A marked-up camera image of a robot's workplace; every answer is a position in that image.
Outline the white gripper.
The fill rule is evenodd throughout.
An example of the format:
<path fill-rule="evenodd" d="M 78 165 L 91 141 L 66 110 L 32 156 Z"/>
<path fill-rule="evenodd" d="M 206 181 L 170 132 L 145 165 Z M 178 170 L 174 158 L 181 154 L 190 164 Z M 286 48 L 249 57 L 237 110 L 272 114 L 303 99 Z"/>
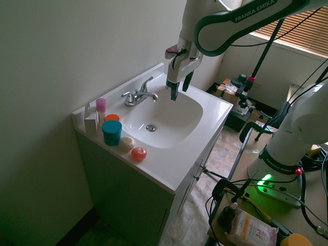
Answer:
<path fill-rule="evenodd" d="M 186 53 L 166 52 L 166 59 L 171 58 L 172 60 L 169 63 L 166 86 L 171 88 L 171 100 L 175 101 L 178 96 L 178 86 L 174 85 L 185 77 L 182 90 L 187 92 L 193 77 L 193 71 L 201 63 L 201 53 L 196 57 L 190 57 Z"/>

